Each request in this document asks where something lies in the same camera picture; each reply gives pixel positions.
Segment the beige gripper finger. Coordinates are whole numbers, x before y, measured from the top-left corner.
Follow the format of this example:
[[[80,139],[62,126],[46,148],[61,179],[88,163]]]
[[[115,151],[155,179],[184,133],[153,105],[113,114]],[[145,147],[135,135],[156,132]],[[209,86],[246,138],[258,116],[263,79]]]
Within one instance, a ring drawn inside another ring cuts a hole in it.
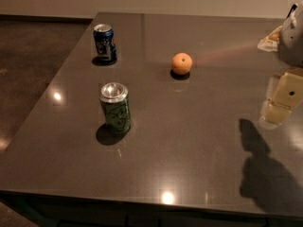
[[[262,126],[279,126],[303,102],[303,68],[294,67],[270,78],[260,112]]]
[[[277,52],[282,26],[278,26],[258,43],[258,49],[265,52]]]

